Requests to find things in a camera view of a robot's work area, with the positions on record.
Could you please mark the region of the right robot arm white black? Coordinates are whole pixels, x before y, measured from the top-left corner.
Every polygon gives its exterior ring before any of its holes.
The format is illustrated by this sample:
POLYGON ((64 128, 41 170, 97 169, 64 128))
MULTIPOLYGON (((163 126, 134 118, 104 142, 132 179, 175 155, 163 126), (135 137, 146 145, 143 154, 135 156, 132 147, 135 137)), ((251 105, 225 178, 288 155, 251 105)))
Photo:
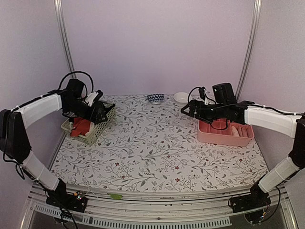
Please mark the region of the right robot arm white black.
POLYGON ((250 101, 239 103, 230 83, 214 85, 212 90, 212 104, 206 103, 208 97, 205 87, 198 87, 201 99, 188 99, 181 113, 209 125, 224 119, 226 122, 263 127, 294 139, 289 155, 251 187, 246 203, 250 208, 256 208, 264 202, 266 193, 304 169, 305 115, 280 111, 250 101))

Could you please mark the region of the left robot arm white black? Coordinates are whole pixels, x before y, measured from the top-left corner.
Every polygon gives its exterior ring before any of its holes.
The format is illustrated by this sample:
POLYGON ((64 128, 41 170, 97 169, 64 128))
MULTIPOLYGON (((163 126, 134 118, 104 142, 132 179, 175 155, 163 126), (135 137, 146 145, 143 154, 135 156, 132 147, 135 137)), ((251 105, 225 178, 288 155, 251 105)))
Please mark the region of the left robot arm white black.
POLYGON ((62 115, 73 114, 94 124, 108 120, 106 108, 100 101, 101 90, 88 91, 84 82, 70 79, 66 88, 58 87, 22 105, 0 113, 0 150, 3 160, 14 163, 21 177, 27 174, 47 191, 60 207, 67 207, 71 197, 65 183, 57 178, 35 156, 27 135, 27 128, 40 119, 57 111, 62 115))

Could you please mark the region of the small white bowl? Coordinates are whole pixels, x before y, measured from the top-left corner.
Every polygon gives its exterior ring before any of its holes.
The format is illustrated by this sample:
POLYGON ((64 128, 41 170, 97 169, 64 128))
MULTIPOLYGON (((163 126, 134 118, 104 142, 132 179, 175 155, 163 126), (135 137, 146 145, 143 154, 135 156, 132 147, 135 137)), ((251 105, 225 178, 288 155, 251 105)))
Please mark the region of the small white bowl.
POLYGON ((179 105, 186 105, 188 103, 188 93, 178 92, 173 95, 174 101, 179 105))

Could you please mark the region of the beige perforated plastic basket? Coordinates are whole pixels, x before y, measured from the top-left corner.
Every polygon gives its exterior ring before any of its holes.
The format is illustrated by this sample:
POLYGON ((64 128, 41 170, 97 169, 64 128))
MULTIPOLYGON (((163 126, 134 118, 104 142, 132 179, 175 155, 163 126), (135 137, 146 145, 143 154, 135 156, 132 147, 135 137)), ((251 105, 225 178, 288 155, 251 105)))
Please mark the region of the beige perforated plastic basket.
POLYGON ((102 121, 99 124, 94 124, 93 122, 87 121, 82 118, 76 118, 76 124, 74 124, 74 119, 67 119, 61 128, 70 137, 85 143, 87 145, 93 145, 104 129, 109 125, 110 121, 116 116, 116 105, 103 101, 105 105, 106 121, 102 121))

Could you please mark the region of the red cloth in basket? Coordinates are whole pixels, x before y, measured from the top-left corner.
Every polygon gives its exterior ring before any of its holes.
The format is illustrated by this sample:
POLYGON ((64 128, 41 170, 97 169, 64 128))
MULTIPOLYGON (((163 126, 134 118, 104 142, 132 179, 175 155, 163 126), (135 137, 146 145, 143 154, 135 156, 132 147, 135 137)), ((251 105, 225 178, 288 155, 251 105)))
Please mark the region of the red cloth in basket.
POLYGON ((70 133, 71 137, 78 137, 80 135, 86 136, 91 130, 92 123, 86 119, 77 117, 73 120, 73 126, 70 133))

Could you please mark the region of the blue white zigzag bowl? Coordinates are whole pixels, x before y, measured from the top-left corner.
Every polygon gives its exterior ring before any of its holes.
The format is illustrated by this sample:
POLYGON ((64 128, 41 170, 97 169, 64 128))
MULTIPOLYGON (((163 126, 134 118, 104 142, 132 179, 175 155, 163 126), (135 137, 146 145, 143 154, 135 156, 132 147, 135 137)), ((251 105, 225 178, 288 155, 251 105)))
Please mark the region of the blue white zigzag bowl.
POLYGON ((164 94, 149 94, 146 96, 146 100, 152 104, 160 104, 164 101, 164 94))

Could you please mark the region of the pink divided organizer tray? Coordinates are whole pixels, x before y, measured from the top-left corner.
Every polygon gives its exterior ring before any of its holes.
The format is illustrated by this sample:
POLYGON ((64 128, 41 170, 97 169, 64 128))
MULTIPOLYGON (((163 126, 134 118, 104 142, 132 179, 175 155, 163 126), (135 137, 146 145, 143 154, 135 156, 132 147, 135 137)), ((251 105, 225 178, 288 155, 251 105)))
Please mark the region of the pink divided organizer tray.
POLYGON ((216 120, 212 122, 212 125, 198 121, 197 140, 199 142, 245 147, 253 139, 254 132, 250 125, 226 123, 225 119, 216 120), (237 128, 239 137, 232 136, 231 126, 237 128))

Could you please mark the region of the rolled beige cloth in tray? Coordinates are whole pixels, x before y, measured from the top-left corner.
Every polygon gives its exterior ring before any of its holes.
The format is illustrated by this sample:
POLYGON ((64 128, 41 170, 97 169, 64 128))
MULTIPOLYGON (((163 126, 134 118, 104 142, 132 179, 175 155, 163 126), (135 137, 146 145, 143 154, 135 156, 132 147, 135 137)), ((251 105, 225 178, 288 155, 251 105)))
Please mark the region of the rolled beige cloth in tray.
POLYGON ((231 126, 232 136, 239 137, 239 132, 235 126, 231 126))

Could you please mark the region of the floral patterned table mat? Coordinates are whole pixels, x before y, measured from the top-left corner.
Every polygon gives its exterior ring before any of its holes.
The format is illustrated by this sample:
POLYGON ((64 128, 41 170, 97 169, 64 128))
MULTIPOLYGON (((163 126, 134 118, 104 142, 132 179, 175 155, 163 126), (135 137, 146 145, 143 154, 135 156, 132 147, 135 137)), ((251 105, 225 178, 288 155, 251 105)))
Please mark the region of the floral patterned table mat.
POLYGON ((171 96, 159 105, 143 95, 105 96, 116 116, 96 143, 63 141, 51 171, 64 182, 132 192, 192 192, 251 186, 267 171, 257 143, 198 142, 197 121, 171 96))

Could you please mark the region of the green tape piece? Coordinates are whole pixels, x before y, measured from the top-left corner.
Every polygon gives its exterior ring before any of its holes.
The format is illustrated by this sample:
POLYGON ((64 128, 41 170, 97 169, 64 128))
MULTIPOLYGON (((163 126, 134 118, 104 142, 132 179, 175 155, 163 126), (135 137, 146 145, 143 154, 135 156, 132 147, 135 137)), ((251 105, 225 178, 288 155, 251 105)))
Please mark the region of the green tape piece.
POLYGON ((115 200, 121 200, 122 199, 122 195, 120 195, 120 194, 108 193, 107 195, 109 195, 112 199, 115 199, 115 200))

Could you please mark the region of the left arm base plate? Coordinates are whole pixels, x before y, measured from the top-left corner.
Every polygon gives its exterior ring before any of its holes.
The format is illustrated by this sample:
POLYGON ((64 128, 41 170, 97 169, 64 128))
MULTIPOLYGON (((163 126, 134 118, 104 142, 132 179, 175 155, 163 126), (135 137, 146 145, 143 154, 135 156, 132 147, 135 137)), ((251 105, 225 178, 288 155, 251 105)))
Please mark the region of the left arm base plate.
POLYGON ((47 196, 47 204, 80 213, 85 212, 88 203, 88 198, 81 191, 77 191, 74 194, 64 193, 62 195, 48 191, 47 196))

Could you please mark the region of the front aluminium rail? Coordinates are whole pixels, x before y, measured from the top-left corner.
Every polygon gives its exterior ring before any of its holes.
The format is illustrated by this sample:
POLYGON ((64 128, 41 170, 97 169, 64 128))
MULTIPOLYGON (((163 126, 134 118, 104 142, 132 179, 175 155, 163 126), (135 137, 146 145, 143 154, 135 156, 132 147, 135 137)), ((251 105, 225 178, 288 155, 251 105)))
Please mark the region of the front aluminium rail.
POLYGON ((247 220, 250 211, 233 213, 228 200, 246 195, 248 187, 195 192, 128 192, 68 185, 72 193, 84 191, 88 198, 84 213, 73 212, 73 219, 60 217, 60 210, 46 203, 46 194, 37 185, 29 193, 21 228, 101 228, 101 229, 298 229, 286 189, 270 192, 271 206, 263 222, 247 220), (112 199, 108 193, 122 195, 112 199))

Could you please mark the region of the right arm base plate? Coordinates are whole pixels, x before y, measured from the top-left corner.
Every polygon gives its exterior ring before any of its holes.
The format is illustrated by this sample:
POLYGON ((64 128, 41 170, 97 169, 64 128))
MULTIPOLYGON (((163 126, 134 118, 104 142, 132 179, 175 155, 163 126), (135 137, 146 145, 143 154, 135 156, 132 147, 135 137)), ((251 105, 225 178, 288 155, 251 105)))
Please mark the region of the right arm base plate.
POLYGON ((251 194, 248 195, 233 195, 228 200, 228 206, 233 213, 248 211, 256 208, 267 207, 271 204, 269 196, 262 199, 256 199, 251 194))

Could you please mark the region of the aluminium frame post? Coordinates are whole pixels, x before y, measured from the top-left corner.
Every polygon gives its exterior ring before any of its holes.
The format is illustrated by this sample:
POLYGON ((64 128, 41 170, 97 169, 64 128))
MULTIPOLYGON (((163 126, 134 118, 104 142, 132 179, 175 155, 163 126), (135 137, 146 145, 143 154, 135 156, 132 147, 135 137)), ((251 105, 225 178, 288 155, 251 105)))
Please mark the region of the aluminium frame post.
POLYGON ((58 27, 59 27, 61 42, 62 42, 66 62, 67 62, 67 65, 68 65, 68 69, 69 69, 70 72, 73 72, 73 71, 75 71, 75 69, 74 69, 71 50, 70 50, 70 46, 69 46, 68 34, 67 34, 67 31, 66 31, 66 26, 65 26, 62 1, 61 0, 54 0, 54 6, 55 6, 57 24, 58 24, 58 27))
POLYGON ((248 44, 246 47, 244 62, 241 70, 240 79, 238 82, 238 86, 236 89, 236 99, 239 101, 241 98, 241 94, 243 91, 243 87, 245 85, 247 72, 250 66, 250 61, 252 57, 252 52, 255 44, 255 38, 259 26, 259 20, 260 20, 260 12, 262 7, 262 1, 261 0, 255 0, 254 1, 254 9, 253 9, 253 16, 252 16, 252 22, 251 22, 251 28, 250 28, 250 34, 248 39, 248 44))

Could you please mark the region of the right aluminium frame post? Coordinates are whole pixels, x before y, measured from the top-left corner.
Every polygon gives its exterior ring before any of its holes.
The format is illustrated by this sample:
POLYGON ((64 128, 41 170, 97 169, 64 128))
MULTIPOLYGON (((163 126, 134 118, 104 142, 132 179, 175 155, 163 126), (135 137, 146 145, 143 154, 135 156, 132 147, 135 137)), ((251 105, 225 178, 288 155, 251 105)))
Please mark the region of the right aluminium frame post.
POLYGON ((252 22, 251 22, 251 28, 250 28, 250 34, 248 39, 248 44, 246 47, 244 62, 241 70, 240 79, 238 82, 238 86, 236 89, 236 99, 239 101, 241 98, 241 94, 243 91, 243 87, 245 85, 247 72, 250 66, 250 61, 252 57, 252 52, 255 44, 255 38, 259 26, 259 20, 260 20, 260 12, 262 7, 262 1, 261 0, 255 0, 254 1, 254 9, 253 9, 253 16, 252 16, 252 22))

